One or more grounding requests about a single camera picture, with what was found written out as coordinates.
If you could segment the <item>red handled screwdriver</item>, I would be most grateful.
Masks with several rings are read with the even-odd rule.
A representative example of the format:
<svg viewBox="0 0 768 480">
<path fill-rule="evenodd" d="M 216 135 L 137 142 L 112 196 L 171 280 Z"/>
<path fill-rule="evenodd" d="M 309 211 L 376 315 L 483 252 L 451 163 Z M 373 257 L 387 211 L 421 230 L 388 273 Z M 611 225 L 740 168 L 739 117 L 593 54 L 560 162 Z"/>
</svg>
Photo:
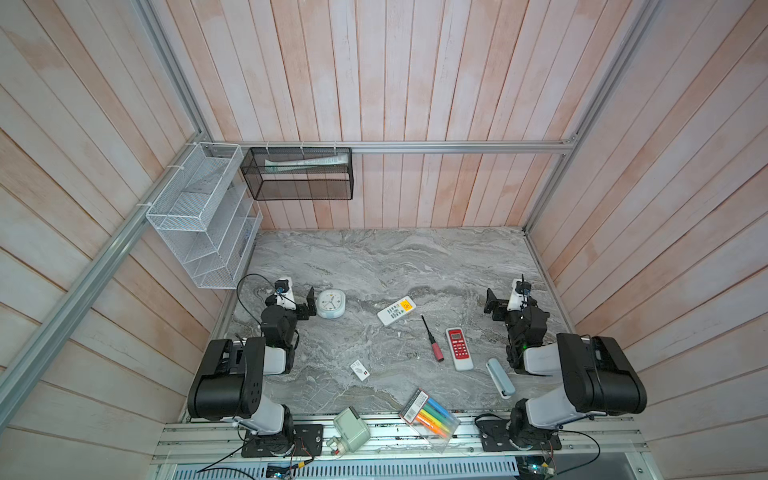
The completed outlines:
<svg viewBox="0 0 768 480">
<path fill-rule="evenodd" d="M 437 340 L 436 340 L 435 336 L 434 336 L 434 335 L 432 334 L 432 332 L 430 331 L 430 329 L 429 329 L 429 326 L 428 326 L 428 324 L 427 324 L 427 322 L 426 322 L 426 319 L 425 319 L 425 317 L 424 317 L 424 316 L 421 316 L 421 319 L 422 319 L 422 322 L 423 322 L 423 324 L 424 324 L 424 327 L 425 327 L 425 329 L 426 329 L 426 332 L 427 332 L 427 336 L 428 336 L 428 340 L 429 340 L 429 342 L 430 342 L 430 347 L 431 347 L 431 349 L 432 349 L 432 352 L 433 352 L 433 354 L 434 354 L 434 357 L 435 357 L 436 361 L 437 361 L 437 362 L 443 362 L 443 361 L 444 361 L 444 355 L 443 355 L 443 353 L 442 353 L 442 350 L 441 350 L 441 348 L 440 348 L 440 346 L 439 346 L 439 344 L 438 344 L 438 342 L 437 342 Z"/>
</svg>

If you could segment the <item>white remote with yellow sticker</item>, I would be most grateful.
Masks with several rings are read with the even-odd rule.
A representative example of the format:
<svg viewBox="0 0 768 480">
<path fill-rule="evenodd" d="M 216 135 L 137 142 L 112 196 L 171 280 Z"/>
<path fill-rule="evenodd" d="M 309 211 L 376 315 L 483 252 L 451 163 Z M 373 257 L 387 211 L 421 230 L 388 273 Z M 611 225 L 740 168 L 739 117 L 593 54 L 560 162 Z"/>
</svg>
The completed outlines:
<svg viewBox="0 0 768 480">
<path fill-rule="evenodd" d="M 389 326 L 395 321 L 408 315 L 416 308 L 409 296 L 405 296 L 377 313 L 377 318 L 384 326 Z"/>
</svg>

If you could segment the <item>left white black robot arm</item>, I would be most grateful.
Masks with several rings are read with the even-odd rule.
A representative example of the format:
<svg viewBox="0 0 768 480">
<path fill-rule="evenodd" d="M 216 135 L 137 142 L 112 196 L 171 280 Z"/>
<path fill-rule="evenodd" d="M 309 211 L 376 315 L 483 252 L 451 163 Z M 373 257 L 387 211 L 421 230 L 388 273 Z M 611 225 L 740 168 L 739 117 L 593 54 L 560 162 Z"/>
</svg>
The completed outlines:
<svg viewBox="0 0 768 480">
<path fill-rule="evenodd" d="M 235 342 L 211 341 L 187 396 L 194 419 L 230 420 L 247 430 L 245 444 L 273 455 L 293 450 L 299 439 L 290 409 L 263 393 L 266 376 L 291 372 L 299 344 L 300 321 L 317 314 L 315 292 L 295 304 L 288 281 L 278 282 L 261 314 L 261 333 Z"/>
</svg>

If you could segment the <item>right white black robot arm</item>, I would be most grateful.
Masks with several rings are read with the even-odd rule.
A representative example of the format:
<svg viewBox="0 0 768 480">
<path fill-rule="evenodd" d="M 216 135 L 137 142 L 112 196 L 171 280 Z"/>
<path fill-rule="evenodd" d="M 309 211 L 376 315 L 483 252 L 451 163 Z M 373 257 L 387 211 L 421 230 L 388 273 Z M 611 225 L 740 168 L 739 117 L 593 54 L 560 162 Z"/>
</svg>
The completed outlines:
<svg viewBox="0 0 768 480">
<path fill-rule="evenodd" d="M 585 418 L 645 410 L 645 386 L 615 339 L 559 333 L 544 343 L 550 314 L 530 295 L 527 281 L 518 280 L 507 300 L 488 289 L 484 312 L 505 325 L 507 362 L 515 373 L 561 380 L 548 393 L 517 401 L 506 424 L 514 447 L 542 446 L 562 426 Z"/>
</svg>

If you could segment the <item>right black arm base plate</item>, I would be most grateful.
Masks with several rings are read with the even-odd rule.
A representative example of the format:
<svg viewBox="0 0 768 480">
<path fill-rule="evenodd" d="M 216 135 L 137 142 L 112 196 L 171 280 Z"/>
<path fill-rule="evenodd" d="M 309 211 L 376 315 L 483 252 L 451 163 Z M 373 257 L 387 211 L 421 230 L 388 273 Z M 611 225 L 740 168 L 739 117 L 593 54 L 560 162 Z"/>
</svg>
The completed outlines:
<svg viewBox="0 0 768 480">
<path fill-rule="evenodd" d="M 474 421 L 484 452 L 558 451 L 562 442 L 555 431 L 518 427 L 513 420 L 481 416 Z"/>
</svg>

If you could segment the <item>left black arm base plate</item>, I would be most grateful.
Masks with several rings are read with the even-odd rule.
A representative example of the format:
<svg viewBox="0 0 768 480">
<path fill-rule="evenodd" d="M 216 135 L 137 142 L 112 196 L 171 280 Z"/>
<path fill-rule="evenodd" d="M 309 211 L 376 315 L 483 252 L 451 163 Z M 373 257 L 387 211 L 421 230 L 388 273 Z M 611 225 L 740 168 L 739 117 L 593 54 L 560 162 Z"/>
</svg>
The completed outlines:
<svg viewBox="0 0 768 480">
<path fill-rule="evenodd" d="M 322 454 L 324 427 L 320 424 L 298 424 L 285 427 L 273 435 L 248 433 L 241 451 L 243 458 L 271 458 Z"/>
</svg>

